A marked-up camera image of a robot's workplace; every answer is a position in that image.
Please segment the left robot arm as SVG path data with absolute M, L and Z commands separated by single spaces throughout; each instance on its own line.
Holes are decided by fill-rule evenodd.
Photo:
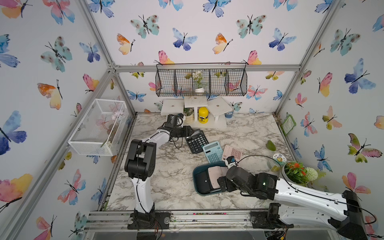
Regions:
M 131 141 L 124 169 L 135 189 L 136 206 L 130 216 L 129 229 L 155 229 L 164 226 L 156 217 L 151 177 L 156 167 L 157 149 L 172 142 L 174 138 L 186 138 L 193 134 L 194 130 L 184 125 L 185 120 L 183 114 L 168 115 L 155 133 L 145 139 Z

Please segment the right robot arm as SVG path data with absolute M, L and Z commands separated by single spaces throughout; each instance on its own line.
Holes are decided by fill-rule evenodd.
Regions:
M 368 239 L 363 210 L 354 192 L 321 192 L 275 175 L 253 175 L 236 166 L 229 168 L 217 182 L 222 192 L 239 190 L 244 197 L 272 201 L 267 210 L 250 213 L 254 229 L 315 226 L 329 228 L 350 240 Z

